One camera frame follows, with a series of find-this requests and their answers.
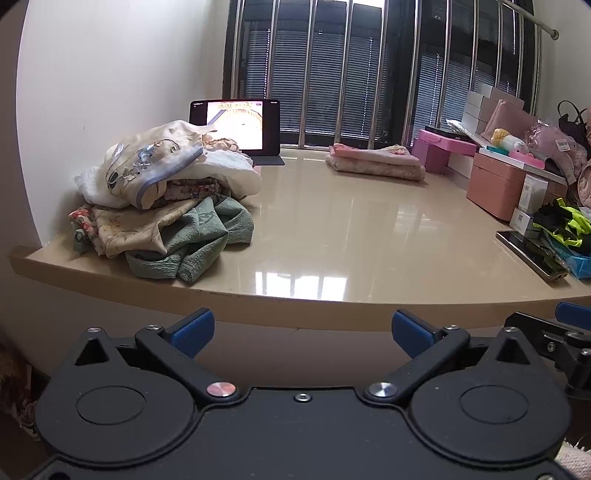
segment neon yellow and black fabric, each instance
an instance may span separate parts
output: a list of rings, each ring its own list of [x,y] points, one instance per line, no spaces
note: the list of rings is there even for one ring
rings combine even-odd
[[[581,211],[557,199],[534,213],[534,226],[548,232],[561,244],[581,255],[591,255],[591,222]]]

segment window security bar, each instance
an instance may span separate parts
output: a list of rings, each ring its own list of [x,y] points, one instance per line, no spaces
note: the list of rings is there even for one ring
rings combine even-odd
[[[314,24],[316,22],[316,12],[319,0],[310,0],[310,22],[307,32],[307,45],[306,45],[306,66],[304,71],[304,88],[302,94],[301,103],[301,115],[300,115],[300,130],[298,136],[298,148],[306,147],[306,116],[307,106],[309,99],[310,90],[310,76],[311,76],[311,56],[313,49],[313,37],[314,37]],[[553,40],[558,40],[558,31],[550,28],[548,25],[538,20],[536,17],[531,15],[529,12],[514,4],[512,0],[496,0],[499,2],[499,28],[498,28],[498,52],[497,52],[497,63],[496,63],[496,75],[495,85],[499,85],[501,78],[501,67],[502,67],[502,51],[503,51],[503,5],[511,8],[518,14],[519,19],[519,64],[518,64],[518,77],[517,77],[517,96],[520,96],[522,90],[523,81],[523,68],[524,68],[524,20],[527,19],[536,25],[535,35],[535,67],[534,67],[534,91],[532,96],[532,112],[535,113],[537,110],[539,100],[539,89],[540,89],[540,73],[541,73],[541,48],[542,48],[542,31],[547,32]],[[470,87],[475,87],[476,82],[476,63],[478,56],[478,40],[479,40],[479,0],[474,0],[474,35],[473,35],[473,47],[472,47],[472,64],[470,68]],[[340,91],[339,91],[339,104],[337,110],[337,118],[335,125],[335,142],[340,141],[340,136],[343,126],[343,115],[345,107],[345,94],[346,94],[346,74],[348,70],[349,62],[349,49],[351,42],[351,30],[353,20],[353,0],[347,0],[347,20],[345,25],[345,42],[343,48],[343,61],[341,69],[340,79]],[[233,62],[232,62],[232,85],[231,85],[231,97],[238,98],[239,96],[239,70],[240,70],[240,50],[241,50],[241,39],[242,39],[242,21],[244,12],[245,0],[238,0],[236,8],[236,24],[235,24],[235,38],[233,43]],[[273,86],[273,67],[275,60],[275,41],[277,37],[277,24],[279,17],[279,6],[280,0],[273,0],[273,10],[271,17],[271,28],[269,35],[269,55],[267,63],[267,82],[265,88],[266,98],[272,96]],[[415,0],[415,25],[414,25],[414,42],[413,42],[413,58],[411,64],[411,74],[408,88],[407,108],[404,118],[404,126],[402,129],[401,144],[407,145],[411,132],[411,123],[414,112],[414,101],[417,90],[417,77],[419,67],[419,48],[421,41],[421,12],[422,12],[422,0]],[[445,93],[447,88],[447,80],[449,76],[449,63],[451,54],[451,39],[452,39],[452,0],[446,0],[446,40],[445,40],[445,53],[443,62],[443,72],[441,76],[441,91],[439,94],[439,103],[437,106],[436,115],[436,126],[439,127],[441,124],[441,118],[443,115],[443,106],[445,102]],[[379,94],[382,88],[382,79],[384,76],[385,68],[385,44],[386,44],[386,31],[388,26],[388,0],[385,0],[384,6],[382,7],[382,25],[381,25],[381,39],[379,46],[379,59],[378,59],[378,72],[376,76],[375,85],[375,96],[373,105],[373,115],[371,120],[371,126],[369,130],[368,148],[373,148],[375,145],[375,135],[378,123],[379,114]]]

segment window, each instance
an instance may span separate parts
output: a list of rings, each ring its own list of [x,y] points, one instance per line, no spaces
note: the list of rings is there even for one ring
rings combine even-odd
[[[367,148],[374,112],[381,43],[383,1],[388,1],[382,88],[379,92],[375,148],[400,143],[408,98],[414,35],[414,0],[355,0],[341,141]],[[531,10],[531,0],[517,0]],[[229,98],[233,32],[237,0],[230,4],[224,96]],[[275,37],[270,97],[281,101],[281,142],[297,145],[310,0],[281,0]],[[238,92],[242,98],[267,95],[267,65],[271,45],[273,0],[245,0],[239,52]],[[423,0],[420,67],[417,77],[413,133],[434,125],[441,89],[445,41],[446,0]],[[318,0],[311,51],[310,89],[306,112],[306,144],[326,147],[335,137],[342,57],[345,44],[345,0]],[[504,8],[504,54],[501,88],[515,94],[518,61],[518,24]],[[443,119],[461,119],[468,91],[472,57],[473,0],[453,0],[452,50]],[[480,0],[477,82],[494,84],[498,3]],[[526,58],[533,47],[533,27],[526,30]],[[522,97],[531,94],[533,65],[524,67]]]

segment circular cover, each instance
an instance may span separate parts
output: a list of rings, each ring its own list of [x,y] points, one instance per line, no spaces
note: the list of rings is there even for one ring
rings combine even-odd
[[[92,464],[134,463],[187,430],[195,405],[180,383],[149,371],[100,367],[56,378],[44,392],[35,423],[56,451]]]
[[[495,362],[433,378],[410,419],[441,453],[485,464],[531,461],[560,444],[570,423],[560,387],[532,367]]]

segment plush toy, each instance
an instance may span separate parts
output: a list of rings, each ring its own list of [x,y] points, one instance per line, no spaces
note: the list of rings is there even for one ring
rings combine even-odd
[[[523,154],[528,154],[530,149],[520,138],[514,137],[507,130],[497,128],[492,135],[491,143],[497,148],[502,148],[509,152],[515,151]]]

